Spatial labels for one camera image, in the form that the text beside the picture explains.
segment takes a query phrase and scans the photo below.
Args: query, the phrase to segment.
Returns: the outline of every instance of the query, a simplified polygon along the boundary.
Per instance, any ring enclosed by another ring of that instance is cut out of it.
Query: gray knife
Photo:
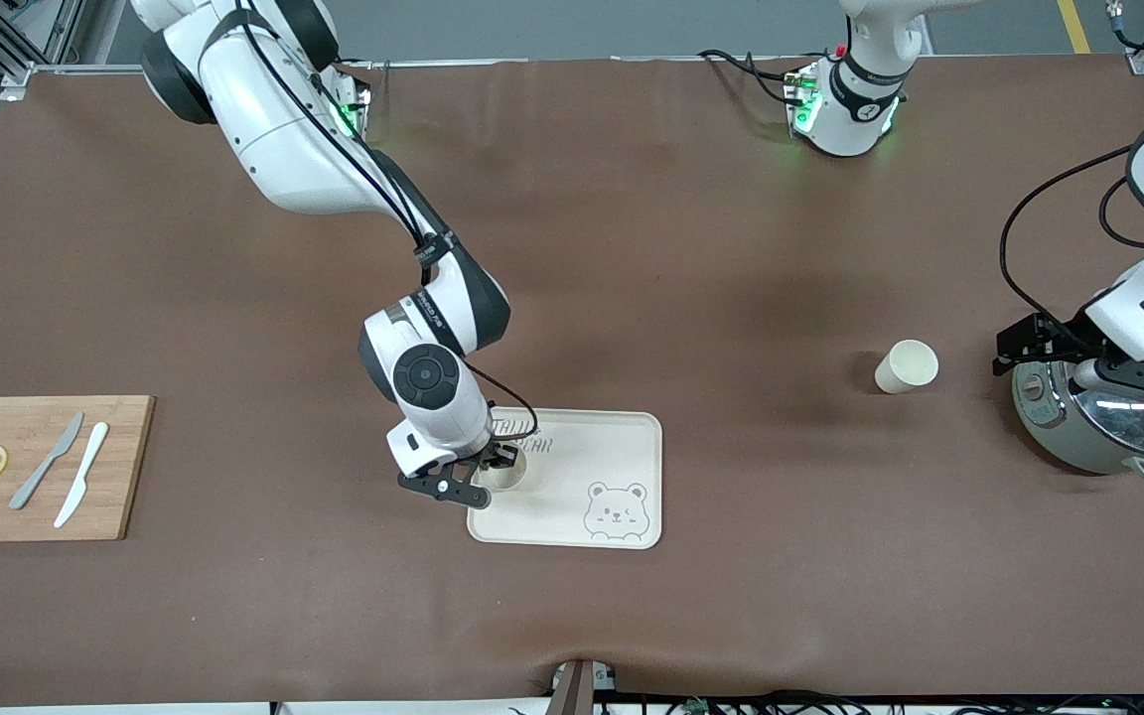
[[[47,474],[51,462],[69,452],[69,447],[72,447],[73,440],[78,438],[78,430],[82,429],[82,413],[78,412],[73,415],[73,421],[69,422],[69,429],[64,430],[63,435],[59,435],[59,442],[56,443],[55,447],[50,448],[50,454],[47,454],[46,459],[38,464],[37,470],[33,470],[33,475],[29,476],[29,479],[24,485],[19,486],[19,490],[11,496],[11,501],[8,503],[9,508],[15,508],[18,510],[24,508],[29,503],[29,498],[33,496],[34,490],[38,488],[38,484],[41,483],[41,477]]]

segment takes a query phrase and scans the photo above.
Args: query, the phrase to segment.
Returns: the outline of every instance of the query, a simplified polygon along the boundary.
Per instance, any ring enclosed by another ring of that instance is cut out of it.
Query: bear drawing
[[[651,519],[644,508],[648,490],[631,484],[626,488],[607,488],[603,483],[590,485],[590,508],[585,513],[585,529],[590,538],[642,540]]]

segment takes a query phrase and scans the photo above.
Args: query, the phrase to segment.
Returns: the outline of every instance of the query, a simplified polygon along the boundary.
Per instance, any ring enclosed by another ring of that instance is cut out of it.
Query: yellow floor line
[[[1080,10],[1075,9],[1075,0],[1057,0],[1057,9],[1062,13],[1062,24],[1066,26],[1066,35],[1071,37],[1071,49],[1077,55],[1088,55],[1093,49],[1088,46],[1088,35],[1080,23]]]

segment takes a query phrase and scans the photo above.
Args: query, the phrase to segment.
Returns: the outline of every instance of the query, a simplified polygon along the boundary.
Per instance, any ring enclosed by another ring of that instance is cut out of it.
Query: wooden cutting board
[[[0,397],[0,447],[8,464],[0,474],[0,540],[96,540],[126,535],[140,461],[153,416],[146,395],[87,397]],[[8,508],[13,494],[58,443],[78,411],[86,413],[72,447],[56,459],[25,508]],[[87,472],[87,496],[59,529],[59,507],[87,451],[95,422],[109,422],[109,436]]]

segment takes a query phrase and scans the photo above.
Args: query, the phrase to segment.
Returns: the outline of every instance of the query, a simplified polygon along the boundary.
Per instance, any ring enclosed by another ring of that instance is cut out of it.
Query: knife
[[[63,435],[59,435],[59,442],[56,443],[55,447],[50,448],[50,454],[41,461],[41,464],[38,464],[37,470],[33,470],[33,475],[29,476],[24,485],[21,485],[19,490],[13,494],[11,501],[8,503],[9,508],[15,508],[15,510],[19,511],[21,508],[24,508],[29,503],[29,498],[33,496],[34,490],[41,483],[41,476],[47,474],[50,463],[69,452],[69,447],[72,447],[73,440],[78,438],[78,430],[82,427],[82,418],[81,412],[73,415],[73,421],[69,422],[69,429],[64,430]]]
[[[51,524],[55,529],[64,526],[64,522],[67,522],[69,517],[73,516],[73,511],[81,503],[82,496],[86,496],[87,471],[90,471],[92,462],[95,461],[95,454],[100,452],[101,444],[104,444],[104,435],[108,434],[109,422],[95,422],[95,427],[92,427],[92,436],[90,439],[87,439],[87,452],[82,454],[82,463],[78,467],[78,476],[73,477],[73,485],[69,487],[69,496],[64,498],[64,506],[59,508],[59,516],[56,516],[56,523]]]

